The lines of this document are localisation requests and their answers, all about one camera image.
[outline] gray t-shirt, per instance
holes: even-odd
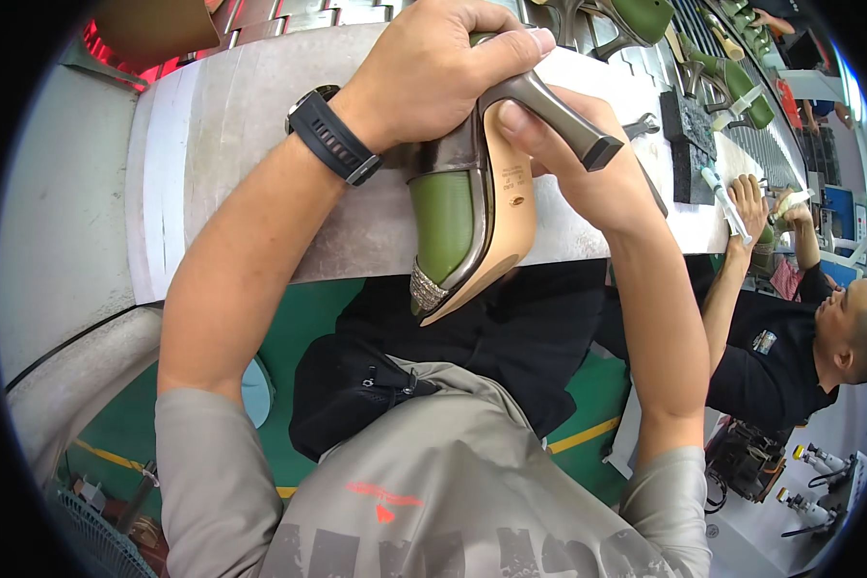
[[[555,465],[496,382],[393,359],[443,389],[325,453],[285,512],[242,408],[196,389],[164,393],[155,427],[169,572],[709,574],[702,449],[679,447],[636,470],[617,515]]]

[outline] black bag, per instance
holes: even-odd
[[[289,439],[298,453],[318,461],[395,405],[439,389],[366,341],[325,335],[312,341],[296,367]]]

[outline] tan leather sole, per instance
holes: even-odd
[[[491,243],[475,273],[436,313],[421,321],[421,327],[465,305],[517,265],[533,246],[536,202],[530,156],[510,146],[498,129],[497,109],[500,104],[497,102],[488,107],[483,122],[488,159],[495,179],[495,226]]]

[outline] workbench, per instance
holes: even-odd
[[[339,18],[345,14],[343,8]],[[290,33],[257,24],[257,30],[265,30],[258,32],[261,37],[242,29],[225,50],[181,67],[140,95],[125,192],[129,268],[138,303],[164,298],[189,243],[237,183],[285,138],[290,106],[316,86],[345,84],[385,26],[323,25]],[[585,43],[616,34],[600,18],[579,30]],[[659,93],[677,85],[664,40],[652,48],[624,49],[609,64],[558,47],[536,71],[548,84],[607,100],[621,124],[647,112],[660,119]],[[776,118],[767,134],[783,131],[783,123]],[[792,140],[791,134],[782,136]],[[763,168],[738,144],[723,134],[716,138],[717,171],[727,183],[742,172],[763,177]],[[632,146],[669,208],[668,222],[682,250],[721,252],[728,238],[721,210],[673,201],[670,144],[662,133],[642,135]],[[347,191],[307,249],[293,282],[410,272],[416,253],[406,184],[410,155],[408,146],[390,151],[381,170]],[[798,164],[801,173],[801,159]],[[555,178],[535,179],[534,190],[538,228],[521,264],[609,256],[604,237],[570,209]]]

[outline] right hand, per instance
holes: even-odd
[[[605,168],[589,173],[558,133],[517,103],[504,101],[498,110],[501,133],[514,148],[533,157],[533,177],[555,175],[571,208],[604,233],[643,226],[647,215],[657,215],[664,222],[639,160],[610,105],[557,86],[549,88],[624,145]]]
[[[793,190],[791,188],[787,187],[784,189],[783,192],[777,196],[776,201],[774,201],[774,208],[771,209],[771,214],[776,214],[777,209],[780,208],[780,203],[792,193]],[[809,227],[812,227],[813,225],[813,213],[809,210],[809,205],[805,202],[794,204],[786,213],[782,214],[781,217],[790,225],[809,225]]]
[[[758,186],[758,178],[754,175],[739,175],[739,178],[729,185],[727,192],[728,198],[739,212],[745,231],[751,235],[751,242],[748,245],[742,244],[741,235],[729,237],[727,252],[741,249],[750,255],[767,222],[767,199],[761,196],[761,187]]]
[[[758,28],[759,26],[768,25],[774,23],[774,17],[762,10],[761,8],[752,8],[752,10],[758,15],[753,21],[749,22],[749,26],[751,28]]]
[[[499,32],[469,46],[473,31]],[[524,29],[485,0],[418,0],[392,20],[331,100],[347,127],[378,154],[444,136],[498,82],[532,70],[555,48],[548,29]]]

